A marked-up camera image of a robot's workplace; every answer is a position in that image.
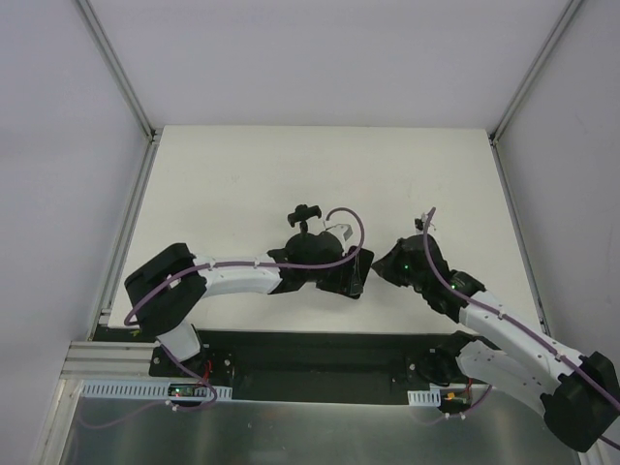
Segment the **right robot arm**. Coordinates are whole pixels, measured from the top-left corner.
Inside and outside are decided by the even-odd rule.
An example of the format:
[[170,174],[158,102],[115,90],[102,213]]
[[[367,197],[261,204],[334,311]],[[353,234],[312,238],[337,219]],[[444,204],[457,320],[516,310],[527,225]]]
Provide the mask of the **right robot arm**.
[[482,282],[450,268],[432,236],[398,239],[372,268],[465,327],[417,362],[428,383],[482,381],[539,414],[557,439],[578,452],[592,448],[618,419],[619,381],[609,358],[586,356],[520,321]]

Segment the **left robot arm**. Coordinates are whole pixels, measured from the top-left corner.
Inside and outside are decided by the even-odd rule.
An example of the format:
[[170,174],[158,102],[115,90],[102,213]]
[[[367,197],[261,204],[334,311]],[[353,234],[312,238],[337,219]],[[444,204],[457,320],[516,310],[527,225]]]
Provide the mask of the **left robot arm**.
[[205,355],[187,316],[204,298],[286,294],[308,283],[324,292],[360,298],[374,253],[348,247],[348,236],[343,225],[318,234],[300,232],[284,247],[254,259],[201,261],[187,244],[174,243],[126,278],[132,304],[127,323],[155,338],[182,376],[196,376]]

